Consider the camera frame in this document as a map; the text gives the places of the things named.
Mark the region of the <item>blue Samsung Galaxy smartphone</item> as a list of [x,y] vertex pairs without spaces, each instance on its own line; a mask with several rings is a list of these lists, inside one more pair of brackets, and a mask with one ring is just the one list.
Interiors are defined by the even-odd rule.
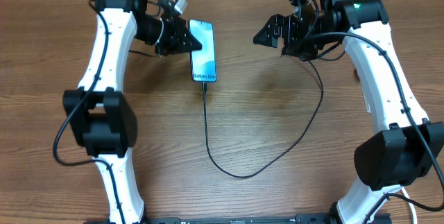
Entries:
[[200,50],[191,52],[192,79],[199,83],[215,83],[216,51],[214,27],[210,22],[190,19],[189,31],[202,44]]

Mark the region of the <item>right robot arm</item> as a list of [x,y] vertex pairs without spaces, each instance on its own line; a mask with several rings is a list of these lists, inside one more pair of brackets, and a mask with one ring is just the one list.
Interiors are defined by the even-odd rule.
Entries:
[[283,43],[282,54],[302,61],[340,44],[361,84],[375,134],[356,148],[357,179],[326,214],[299,214],[297,223],[389,223],[380,208],[416,179],[438,169],[443,124],[417,102],[396,55],[382,0],[289,0],[291,15],[273,15],[253,42]]

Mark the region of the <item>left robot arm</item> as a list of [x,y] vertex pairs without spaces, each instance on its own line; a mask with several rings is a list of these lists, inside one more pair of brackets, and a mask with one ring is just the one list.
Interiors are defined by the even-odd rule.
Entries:
[[89,0],[96,13],[96,36],[87,69],[62,104],[67,118],[53,143],[53,156],[61,163],[58,144],[64,130],[72,129],[101,174],[110,214],[106,223],[148,223],[146,206],[137,188],[133,147],[137,117],[123,94],[133,40],[154,46],[156,55],[190,53],[202,48],[181,18],[186,0],[156,0],[156,15],[147,14],[149,0]]

